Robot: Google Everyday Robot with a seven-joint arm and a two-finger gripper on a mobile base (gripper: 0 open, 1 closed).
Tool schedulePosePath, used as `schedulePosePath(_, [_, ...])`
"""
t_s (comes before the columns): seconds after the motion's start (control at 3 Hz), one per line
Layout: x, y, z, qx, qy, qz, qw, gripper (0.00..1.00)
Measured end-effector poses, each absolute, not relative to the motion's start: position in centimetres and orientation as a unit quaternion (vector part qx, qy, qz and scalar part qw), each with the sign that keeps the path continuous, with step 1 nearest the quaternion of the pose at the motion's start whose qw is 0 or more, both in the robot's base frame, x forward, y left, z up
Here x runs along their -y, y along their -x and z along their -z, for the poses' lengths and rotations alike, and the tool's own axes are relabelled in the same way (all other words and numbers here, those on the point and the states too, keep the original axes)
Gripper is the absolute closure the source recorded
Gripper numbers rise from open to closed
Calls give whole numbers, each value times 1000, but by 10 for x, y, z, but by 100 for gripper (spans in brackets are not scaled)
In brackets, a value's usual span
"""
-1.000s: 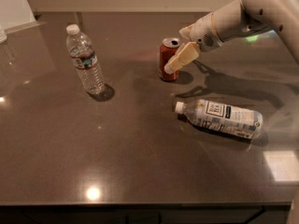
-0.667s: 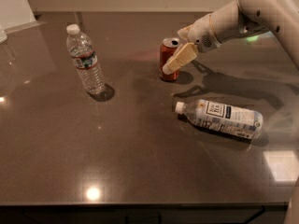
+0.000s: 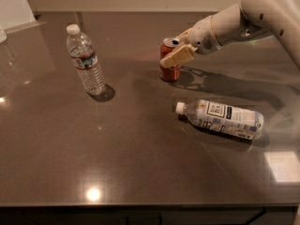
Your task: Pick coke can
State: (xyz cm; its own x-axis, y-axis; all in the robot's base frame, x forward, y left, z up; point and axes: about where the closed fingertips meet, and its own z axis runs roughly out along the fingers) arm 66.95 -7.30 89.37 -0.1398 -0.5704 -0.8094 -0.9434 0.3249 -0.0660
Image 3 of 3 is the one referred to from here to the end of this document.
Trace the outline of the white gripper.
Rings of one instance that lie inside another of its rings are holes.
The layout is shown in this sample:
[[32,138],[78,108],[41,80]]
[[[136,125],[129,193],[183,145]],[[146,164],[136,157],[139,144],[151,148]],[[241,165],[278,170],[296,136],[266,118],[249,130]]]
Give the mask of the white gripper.
[[217,52],[221,48],[213,28],[212,16],[196,22],[176,38],[180,44],[184,45],[174,49],[160,60],[160,64],[164,68],[185,64],[194,58],[195,53],[209,54]]

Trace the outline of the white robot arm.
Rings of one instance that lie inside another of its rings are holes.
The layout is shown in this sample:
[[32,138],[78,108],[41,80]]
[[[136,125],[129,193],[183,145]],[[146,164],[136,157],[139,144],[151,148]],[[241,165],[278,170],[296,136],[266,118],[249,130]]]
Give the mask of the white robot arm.
[[196,22],[175,38],[178,44],[160,60],[165,68],[185,64],[240,41],[274,36],[300,67],[300,8],[294,0],[241,0]]

